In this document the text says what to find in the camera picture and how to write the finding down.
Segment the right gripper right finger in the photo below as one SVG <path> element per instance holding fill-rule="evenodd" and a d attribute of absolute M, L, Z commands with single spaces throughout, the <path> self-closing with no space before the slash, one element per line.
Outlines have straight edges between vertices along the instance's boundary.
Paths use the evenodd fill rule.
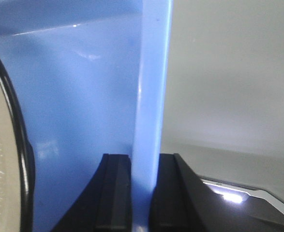
<path fill-rule="evenodd" d="M 201 179 L 179 154 L 161 154 L 152 232 L 284 232 L 284 204 L 254 188 Z"/>

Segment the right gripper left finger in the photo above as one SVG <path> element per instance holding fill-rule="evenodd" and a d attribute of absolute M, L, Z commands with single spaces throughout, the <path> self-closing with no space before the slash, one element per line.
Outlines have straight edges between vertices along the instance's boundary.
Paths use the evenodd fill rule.
<path fill-rule="evenodd" d="M 52 229 L 54 232 L 130 232 L 131 160 L 104 154 L 94 176 Z"/>

